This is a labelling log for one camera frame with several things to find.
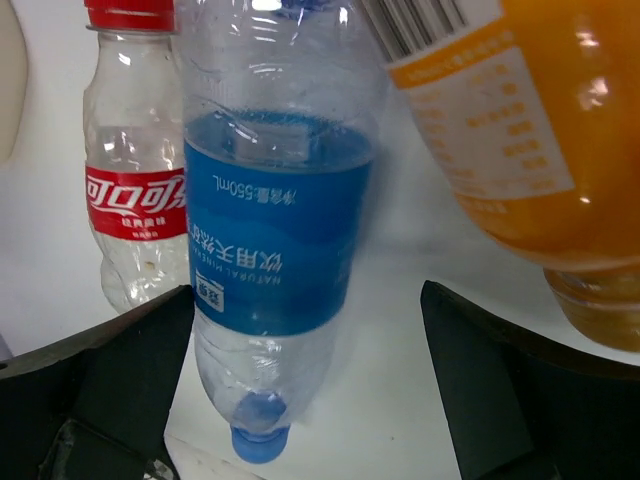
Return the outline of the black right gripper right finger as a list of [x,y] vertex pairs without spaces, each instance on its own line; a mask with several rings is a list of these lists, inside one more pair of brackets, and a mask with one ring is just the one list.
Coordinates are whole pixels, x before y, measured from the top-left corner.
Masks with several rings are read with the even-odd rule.
[[433,281],[420,304],[462,478],[638,478],[638,367],[543,337]]

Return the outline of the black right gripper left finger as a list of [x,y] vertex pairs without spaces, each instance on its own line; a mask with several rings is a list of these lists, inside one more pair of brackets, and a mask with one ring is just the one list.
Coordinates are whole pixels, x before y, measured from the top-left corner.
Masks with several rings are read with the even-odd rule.
[[164,432],[193,315],[181,286],[2,360],[2,478],[178,478]]

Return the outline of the red label cola bottle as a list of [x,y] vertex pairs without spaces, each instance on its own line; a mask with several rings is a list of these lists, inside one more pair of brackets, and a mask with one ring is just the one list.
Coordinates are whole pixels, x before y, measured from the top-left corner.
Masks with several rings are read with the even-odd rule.
[[182,97],[171,1],[88,1],[98,61],[83,95],[85,197],[119,313],[189,281]]

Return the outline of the orange juice bottle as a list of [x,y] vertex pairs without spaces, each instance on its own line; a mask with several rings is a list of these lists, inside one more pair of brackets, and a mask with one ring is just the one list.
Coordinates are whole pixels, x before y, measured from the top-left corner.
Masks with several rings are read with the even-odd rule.
[[569,322],[639,348],[639,5],[361,1],[468,217]]

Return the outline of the blue label water bottle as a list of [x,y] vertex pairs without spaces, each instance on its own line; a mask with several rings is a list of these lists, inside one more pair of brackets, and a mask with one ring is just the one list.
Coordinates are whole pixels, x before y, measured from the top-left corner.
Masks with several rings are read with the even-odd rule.
[[264,464],[333,356],[388,78],[351,1],[176,10],[196,363]]

